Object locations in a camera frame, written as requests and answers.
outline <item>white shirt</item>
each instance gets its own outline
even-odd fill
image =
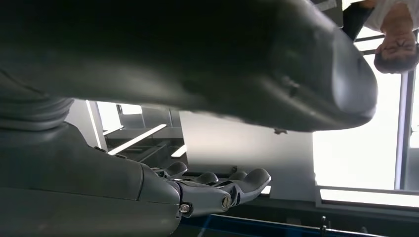
[[[413,20],[413,30],[419,28],[419,0],[377,0],[375,9],[365,23],[373,31],[381,32],[382,22],[390,9],[398,2],[407,5]]]

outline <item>metal screw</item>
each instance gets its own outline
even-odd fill
[[[191,207],[188,204],[181,204],[179,206],[179,211],[181,213],[187,213],[187,212],[189,212],[190,209],[191,209]]]
[[[230,195],[228,195],[228,196],[225,196],[223,198],[222,207],[225,208],[225,209],[228,209],[228,208],[230,208],[230,206],[231,206],[231,197],[230,197]]]

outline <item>robotic arm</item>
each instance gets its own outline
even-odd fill
[[[167,236],[270,181],[176,181],[91,148],[63,122],[70,98],[295,131],[363,125],[377,101],[362,55],[305,0],[3,1],[0,29],[2,236]]]

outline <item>wall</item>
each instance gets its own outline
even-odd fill
[[[190,171],[228,173],[265,168],[271,198],[314,201],[311,133],[277,135],[271,128],[180,112]]]
[[[75,100],[71,106],[66,122],[76,126],[91,147],[101,147],[107,150],[103,137],[102,123],[95,102]]]

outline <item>man's hair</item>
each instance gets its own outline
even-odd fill
[[[419,44],[416,44],[416,54],[404,59],[395,58],[386,60],[382,58],[382,51],[376,54],[374,65],[381,73],[405,73],[415,69],[419,63]]]

